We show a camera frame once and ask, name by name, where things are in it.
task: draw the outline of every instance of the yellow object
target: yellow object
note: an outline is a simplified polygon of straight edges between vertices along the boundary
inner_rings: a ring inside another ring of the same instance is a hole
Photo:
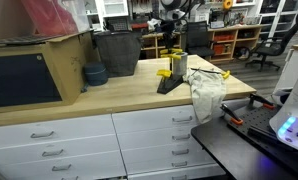
[[[159,69],[157,72],[158,76],[162,76],[163,78],[170,77],[171,71],[166,69]]]
[[[230,71],[222,72],[221,75],[223,79],[227,79],[230,76]]]
[[[160,51],[160,54],[167,54],[168,52],[169,52],[168,49],[163,49]],[[172,53],[182,52],[182,49],[171,48],[171,52]]]
[[[224,0],[223,1],[223,9],[229,10],[232,7],[232,0]]]
[[[167,54],[168,52],[170,52],[168,49],[163,49],[160,51],[161,57],[162,58],[169,58],[169,63],[172,62],[172,59],[177,59],[177,60],[181,60],[181,56],[178,55],[174,55],[173,53],[176,52],[182,52],[182,49],[176,49],[176,48],[171,48],[171,54]]]
[[[162,58],[173,58],[173,59],[177,59],[177,60],[180,60],[181,59],[181,56],[179,55],[174,55],[174,54],[162,54],[161,55]]]

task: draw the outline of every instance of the workbench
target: workbench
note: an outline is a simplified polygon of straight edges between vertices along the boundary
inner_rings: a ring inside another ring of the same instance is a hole
[[[198,56],[188,67],[220,70]],[[139,61],[133,76],[89,87],[73,105],[0,113],[0,173],[11,180],[196,179],[225,172],[192,138],[190,86],[156,93],[169,59]],[[233,76],[228,99],[256,90]]]
[[[189,56],[188,67],[219,70],[196,55]],[[133,76],[110,78],[103,86],[89,87],[73,105],[0,113],[0,126],[192,104],[186,83],[167,95],[157,94],[159,69],[169,69],[168,59],[139,61]],[[225,100],[256,91],[233,76],[226,85]]]

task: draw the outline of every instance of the drawer handle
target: drawer handle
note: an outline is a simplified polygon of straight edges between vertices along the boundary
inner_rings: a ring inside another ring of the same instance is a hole
[[[192,116],[189,116],[189,119],[176,119],[176,118],[172,118],[173,122],[190,122],[192,120]]]
[[[188,180],[187,175],[172,177],[172,180]]]
[[[172,167],[182,167],[182,166],[187,166],[188,162],[181,162],[181,163],[171,163]]]
[[[66,170],[69,170],[70,167],[71,167],[71,164],[67,166],[53,166],[52,171],[66,171]]]
[[[172,151],[172,155],[182,155],[182,154],[189,154],[189,149],[180,150],[180,151]]]
[[[190,134],[181,135],[181,136],[172,136],[172,139],[175,140],[175,141],[189,139],[189,138],[190,138]]]
[[[32,133],[31,134],[31,138],[43,138],[43,137],[50,137],[53,135],[53,133],[55,133],[54,131],[51,131],[50,133],[45,133],[45,134],[36,134],[36,133]]]
[[[60,155],[61,153],[63,153],[63,149],[61,149],[60,151],[53,151],[53,152],[46,152],[46,151],[44,151],[44,152],[42,153],[42,157],[58,156],[58,155]]]
[[[79,176],[76,177],[75,180],[78,180],[79,179]],[[67,180],[66,178],[61,178],[61,180]]]

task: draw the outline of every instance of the black stand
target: black stand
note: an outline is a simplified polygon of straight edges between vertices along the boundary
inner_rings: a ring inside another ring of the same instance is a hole
[[[182,76],[171,75],[169,78],[161,78],[157,93],[167,94],[182,83]]]

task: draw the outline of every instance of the office chair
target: office chair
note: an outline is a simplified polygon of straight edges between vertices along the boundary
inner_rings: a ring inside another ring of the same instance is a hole
[[[188,54],[197,54],[202,58],[213,56],[215,52],[210,49],[211,44],[207,21],[187,23],[186,52]]]
[[[298,14],[296,16],[296,23],[292,26],[292,28],[289,29],[289,31],[286,32],[286,34],[283,37],[272,37],[267,38],[263,40],[260,45],[258,45],[255,49],[252,50],[252,54],[256,53],[258,54],[257,57],[262,56],[261,60],[252,60],[251,62],[248,62],[245,64],[247,67],[249,64],[260,64],[259,72],[262,71],[263,65],[267,64],[269,66],[276,67],[276,71],[279,71],[280,66],[274,64],[272,61],[266,61],[267,56],[279,56],[281,55],[290,39],[293,37],[293,35],[298,31]]]

